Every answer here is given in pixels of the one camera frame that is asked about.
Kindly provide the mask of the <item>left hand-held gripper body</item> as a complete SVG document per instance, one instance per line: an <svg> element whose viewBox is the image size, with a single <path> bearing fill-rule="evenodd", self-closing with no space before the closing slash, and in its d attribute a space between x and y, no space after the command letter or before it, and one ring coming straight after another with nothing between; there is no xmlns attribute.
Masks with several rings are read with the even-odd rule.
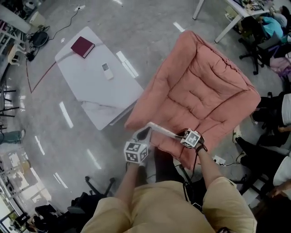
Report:
<svg viewBox="0 0 291 233"><path fill-rule="evenodd" d="M125 161L144 166L149 155L149 147L148 140L126 142L124 147Z"/></svg>

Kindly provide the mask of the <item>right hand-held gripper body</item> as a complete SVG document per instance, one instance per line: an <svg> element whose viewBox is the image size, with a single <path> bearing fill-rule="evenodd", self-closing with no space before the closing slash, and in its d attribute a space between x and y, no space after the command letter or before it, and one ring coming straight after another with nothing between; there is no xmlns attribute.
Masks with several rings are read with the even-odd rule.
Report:
<svg viewBox="0 0 291 233"><path fill-rule="evenodd" d="M200 141L202 135L199 132L188 128L178 133L176 137L180 140L180 143L186 148L194 148Z"/></svg>

